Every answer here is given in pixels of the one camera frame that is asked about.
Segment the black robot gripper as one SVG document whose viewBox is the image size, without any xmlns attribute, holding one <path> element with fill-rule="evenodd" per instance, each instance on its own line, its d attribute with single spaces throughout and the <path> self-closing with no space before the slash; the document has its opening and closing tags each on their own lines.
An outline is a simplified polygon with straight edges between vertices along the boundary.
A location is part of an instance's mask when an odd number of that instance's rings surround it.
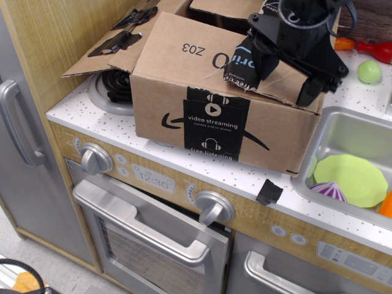
<svg viewBox="0 0 392 294">
<path fill-rule="evenodd" d="M 277 15 L 253 13 L 248 22 L 252 59 L 261 80 L 279 61 L 308 76 L 296 104 L 310 106 L 322 91 L 335 91 L 348 69 L 334 52 L 330 38 L 342 7 L 348 1 L 280 1 Z"/>
</svg>

